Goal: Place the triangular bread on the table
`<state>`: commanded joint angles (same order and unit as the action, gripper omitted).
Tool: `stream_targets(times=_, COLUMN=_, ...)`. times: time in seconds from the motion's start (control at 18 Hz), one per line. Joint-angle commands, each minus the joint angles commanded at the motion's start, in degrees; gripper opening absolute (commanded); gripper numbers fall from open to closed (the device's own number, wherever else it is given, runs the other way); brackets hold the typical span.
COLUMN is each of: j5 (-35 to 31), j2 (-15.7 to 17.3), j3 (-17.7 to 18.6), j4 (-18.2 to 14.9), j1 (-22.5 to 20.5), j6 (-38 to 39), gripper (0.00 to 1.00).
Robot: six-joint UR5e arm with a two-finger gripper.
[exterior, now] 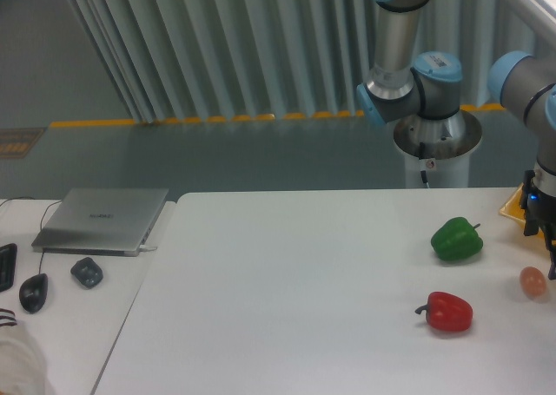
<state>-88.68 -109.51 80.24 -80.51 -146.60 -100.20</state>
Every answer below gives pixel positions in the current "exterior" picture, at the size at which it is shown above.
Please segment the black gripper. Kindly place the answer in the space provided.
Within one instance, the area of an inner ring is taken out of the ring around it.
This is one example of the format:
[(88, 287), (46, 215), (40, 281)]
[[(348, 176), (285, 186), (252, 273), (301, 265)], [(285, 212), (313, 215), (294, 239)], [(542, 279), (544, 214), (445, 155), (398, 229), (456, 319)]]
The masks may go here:
[(555, 280), (555, 175), (545, 170), (527, 170), (520, 206), (525, 210), (525, 236), (537, 235), (540, 229), (544, 229), (546, 249), (550, 256), (547, 278)]

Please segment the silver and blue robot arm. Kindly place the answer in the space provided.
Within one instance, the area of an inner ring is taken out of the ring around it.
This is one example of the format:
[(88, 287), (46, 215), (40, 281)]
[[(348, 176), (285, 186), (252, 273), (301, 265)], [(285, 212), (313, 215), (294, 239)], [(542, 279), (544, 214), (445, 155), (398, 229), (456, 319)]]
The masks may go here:
[[(430, 51), (412, 56), (420, 10), (429, 0), (373, 0), (379, 8), (374, 63), (356, 92), (365, 117), (398, 123), (398, 148), (419, 164), (451, 161), (481, 139), (479, 122), (460, 109), (459, 60)], [(535, 166), (524, 173), (520, 208), (526, 236), (543, 233), (555, 254), (555, 63), (509, 52), (489, 71), (494, 98), (539, 141)]]

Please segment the white sleeved forearm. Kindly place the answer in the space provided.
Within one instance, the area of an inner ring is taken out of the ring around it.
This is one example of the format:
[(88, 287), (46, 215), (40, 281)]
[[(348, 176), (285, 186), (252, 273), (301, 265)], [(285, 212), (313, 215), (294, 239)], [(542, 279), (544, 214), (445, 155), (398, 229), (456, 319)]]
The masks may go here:
[(44, 394), (45, 368), (15, 313), (1, 309), (1, 393)]

